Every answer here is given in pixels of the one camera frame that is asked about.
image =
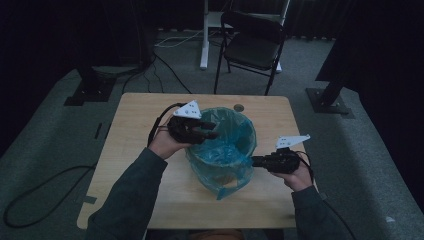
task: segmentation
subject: plastic bag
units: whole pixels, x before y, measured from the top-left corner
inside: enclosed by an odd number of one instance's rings
[[[187,148],[186,155],[199,181],[220,200],[252,178],[256,132],[246,116],[224,107],[203,110],[201,120],[215,123],[219,136]]]

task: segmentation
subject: table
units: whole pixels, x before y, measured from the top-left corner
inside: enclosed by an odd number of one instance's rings
[[[242,113],[253,122],[256,130],[258,145],[254,156],[275,151],[280,135],[299,135],[285,97],[126,93],[119,103],[87,192],[87,197],[95,202],[83,203],[78,227],[87,227],[88,217],[103,205],[112,185],[146,146],[155,119],[163,110],[173,103],[192,100],[198,101],[200,109],[233,109],[234,105],[242,104]],[[292,149],[304,151],[302,144]],[[167,162],[169,165],[163,174],[149,229],[295,227],[291,190],[282,179],[265,169],[255,168],[248,185],[218,201],[198,181],[184,150]]]

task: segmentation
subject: gray sleeve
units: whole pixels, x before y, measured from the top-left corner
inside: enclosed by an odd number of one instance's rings
[[[142,239],[167,164],[145,148],[90,216],[85,239]]]
[[[299,240],[347,239],[337,216],[314,186],[292,193]]]

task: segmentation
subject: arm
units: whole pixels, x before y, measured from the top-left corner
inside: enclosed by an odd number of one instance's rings
[[[346,239],[341,224],[321,199],[303,162],[292,174],[271,174],[283,178],[284,184],[294,191],[292,198],[299,239]]]
[[[161,128],[113,185],[104,205],[90,216],[85,239],[142,239],[167,166],[164,159],[188,146]]]

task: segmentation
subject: black chair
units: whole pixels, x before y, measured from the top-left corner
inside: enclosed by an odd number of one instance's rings
[[[233,32],[234,36],[232,37],[227,30]],[[219,52],[214,94],[218,87],[221,61],[224,57],[227,60],[228,72],[231,72],[230,66],[233,66],[268,76],[265,91],[265,95],[268,95],[286,37],[283,26],[270,19],[228,11],[221,16],[221,33],[224,39]]]

